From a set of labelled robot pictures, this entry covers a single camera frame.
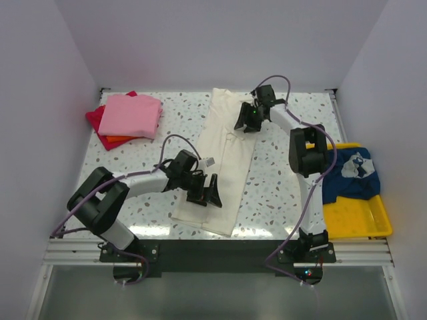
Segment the cream t shirt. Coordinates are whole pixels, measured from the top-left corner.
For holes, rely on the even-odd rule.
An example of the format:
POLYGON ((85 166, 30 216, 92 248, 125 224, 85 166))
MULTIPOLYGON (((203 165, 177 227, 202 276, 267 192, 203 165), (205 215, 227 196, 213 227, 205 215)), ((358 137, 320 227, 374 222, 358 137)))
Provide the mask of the cream t shirt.
POLYGON ((207 119, 197 141, 201 157, 215 161, 205 172, 218 175, 222 207, 190 203, 181 193, 171 216, 173 220, 225 237, 232 235, 258 140, 257 133, 234 129, 243 102, 251 103, 252 98, 227 89, 213 89, 207 119))

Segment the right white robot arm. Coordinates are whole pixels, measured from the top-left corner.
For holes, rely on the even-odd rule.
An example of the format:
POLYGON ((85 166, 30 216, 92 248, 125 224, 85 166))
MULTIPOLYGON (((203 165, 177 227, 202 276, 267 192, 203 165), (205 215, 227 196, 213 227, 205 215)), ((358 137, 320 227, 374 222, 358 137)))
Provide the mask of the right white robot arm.
POLYGON ((296 225, 297 253, 301 260, 311 262, 329 242, 322 199, 322 182, 329 169, 329 136, 323 125, 306 123, 294 115, 288 101, 278 99, 271 85, 260 85, 251 95, 253 101, 242 103, 234 129, 255 133, 264 121, 270 121, 289 135, 288 163, 298 178, 302 200, 302 214, 296 225))

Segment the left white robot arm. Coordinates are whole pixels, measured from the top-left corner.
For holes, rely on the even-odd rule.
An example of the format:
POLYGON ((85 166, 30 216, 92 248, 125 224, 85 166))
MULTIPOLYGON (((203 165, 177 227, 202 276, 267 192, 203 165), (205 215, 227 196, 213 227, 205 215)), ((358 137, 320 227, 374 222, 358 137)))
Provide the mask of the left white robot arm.
POLYGON ((148 193, 181 189, 187 202, 221 208, 218 175, 211 174, 209 184, 205 183, 209 175, 204 169, 214 163, 212 158, 201 160, 181 150, 153 171, 120 175, 98 167, 70 198, 67 209, 91 233, 115 247, 114 252, 122 261, 132 261, 142 249, 137 236, 117 218, 124 202, 148 193))

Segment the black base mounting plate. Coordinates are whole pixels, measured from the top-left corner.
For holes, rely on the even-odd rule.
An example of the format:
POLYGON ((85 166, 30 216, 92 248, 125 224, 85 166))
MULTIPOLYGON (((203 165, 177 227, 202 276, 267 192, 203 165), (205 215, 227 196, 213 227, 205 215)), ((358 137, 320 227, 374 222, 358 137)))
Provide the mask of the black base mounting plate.
POLYGON ((163 273, 267 273, 274 268, 303 280, 320 280, 324 263, 335 263, 334 247, 303 251, 298 241, 279 240, 134 241, 125 251, 100 243, 99 260, 113 264, 116 280, 161 277, 163 273))

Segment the orange folded t shirt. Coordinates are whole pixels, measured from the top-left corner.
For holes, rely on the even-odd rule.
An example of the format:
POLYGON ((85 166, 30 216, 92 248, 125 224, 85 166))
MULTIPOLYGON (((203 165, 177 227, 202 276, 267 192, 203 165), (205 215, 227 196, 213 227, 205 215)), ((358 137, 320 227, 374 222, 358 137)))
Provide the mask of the orange folded t shirt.
POLYGON ((133 139, 138 139, 138 137, 130 137, 130 136, 105 136, 108 143, 119 143, 131 141, 133 139))

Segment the pink folded t shirt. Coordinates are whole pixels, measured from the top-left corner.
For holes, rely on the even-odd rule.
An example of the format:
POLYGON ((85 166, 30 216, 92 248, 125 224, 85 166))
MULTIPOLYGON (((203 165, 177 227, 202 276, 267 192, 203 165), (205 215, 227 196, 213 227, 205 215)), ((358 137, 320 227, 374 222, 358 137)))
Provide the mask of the pink folded t shirt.
POLYGON ((110 95, 105 103, 99 134, 154 139, 162 112, 159 99, 148 95, 110 95))

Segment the navy blue t shirt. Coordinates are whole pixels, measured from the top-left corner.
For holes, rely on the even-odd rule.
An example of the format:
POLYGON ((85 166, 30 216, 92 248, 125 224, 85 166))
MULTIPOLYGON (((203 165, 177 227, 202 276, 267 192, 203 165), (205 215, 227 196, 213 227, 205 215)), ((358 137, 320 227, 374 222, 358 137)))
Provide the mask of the navy blue t shirt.
POLYGON ((366 148, 337 149, 335 165, 323 179, 324 205, 335 203, 338 197, 369 200, 380 191, 378 172, 366 148))

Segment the yellow plastic tray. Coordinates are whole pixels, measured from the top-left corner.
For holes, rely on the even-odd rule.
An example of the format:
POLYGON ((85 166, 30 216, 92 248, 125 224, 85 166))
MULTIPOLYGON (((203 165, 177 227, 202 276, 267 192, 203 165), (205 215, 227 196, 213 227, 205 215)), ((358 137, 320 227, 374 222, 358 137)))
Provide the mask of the yellow plastic tray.
MULTIPOLYGON (((357 143, 339 143, 336 149, 362 147, 357 143)), ((387 237, 392 226, 380 194, 369 199, 338 197, 325 204, 324 218, 331 239, 387 237)))

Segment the red folded t shirt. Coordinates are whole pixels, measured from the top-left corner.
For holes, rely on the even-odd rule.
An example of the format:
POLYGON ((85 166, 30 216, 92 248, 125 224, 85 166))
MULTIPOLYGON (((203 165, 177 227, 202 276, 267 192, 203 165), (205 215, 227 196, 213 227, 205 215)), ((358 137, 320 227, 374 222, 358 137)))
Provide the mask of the red folded t shirt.
POLYGON ((137 98, 135 91, 109 95, 105 104, 86 113, 86 119, 100 135, 136 137, 139 135, 137 98))

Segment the aluminium frame rail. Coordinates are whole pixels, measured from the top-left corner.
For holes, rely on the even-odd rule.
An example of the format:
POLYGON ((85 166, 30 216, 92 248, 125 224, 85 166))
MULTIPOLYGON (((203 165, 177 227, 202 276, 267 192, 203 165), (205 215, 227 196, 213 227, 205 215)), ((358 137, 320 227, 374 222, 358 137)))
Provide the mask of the aluminium frame rail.
MULTIPOLYGON (((178 92, 147 93, 159 97, 165 103, 167 115, 162 119, 163 129, 160 138, 176 131, 187 135, 191 141, 197 140, 202 130, 204 117, 208 114, 208 92, 178 92)), ((342 130, 336 119, 336 101, 328 90, 326 93, 291 93, 291 107, 293 111, 302 112, 308 120, 320 120, 329 126, 329 133, 333 138, 342 142, 342 130)), ((143 155, 146 148, 147 155, 154 155, 154 148, 161 147, 161 142, 153 145, 144 143, 127 144, 119 151, 101 151, 95 146, 95 134, 90 139, 85 155, 86 164, 83 165, 79 182, 89 175, 89 170, 95 165, 113 165, 118 168, 121 164, 127 170, 142 165, 137 157, 143 155)), ((139 196, 125 203, 120 211, 119 219, 127 225, 140 239, 151 240, 279 240, 281 243, 292 231, 300 216, 302 205, 297 195, 298 182, 295 174, 288 165, 289 136, 277 125, 267 124, 261 133, 258 133, 250 172, 241 199, 241 207, 234 226, 232 236, 224 237, 203 229, 196 229, 190 225, 175 221, 167 214, 172 214, 178 206, 180 191, 170 191, 165 195, 139 196)), ((336 255, 335 263, 324 263, 324 267, 381 267, 386 281, 386 292, 391 293, 391 304, 394 306, 397 299, 397 289, 393 286, 392 273, 389 270, 393 265, 385 237, 360 237, 330 240, 336 255)), ((26 319, 38 319, 49 283, 52 284, 53 269, 56 266, 92 266, 113 267, 111 263, 102 263, 99 260, 100 249, 97 244, 101 240, 82 234, 66 235, 64 239, 49 240, 36 290, 31 300, 26 319)))

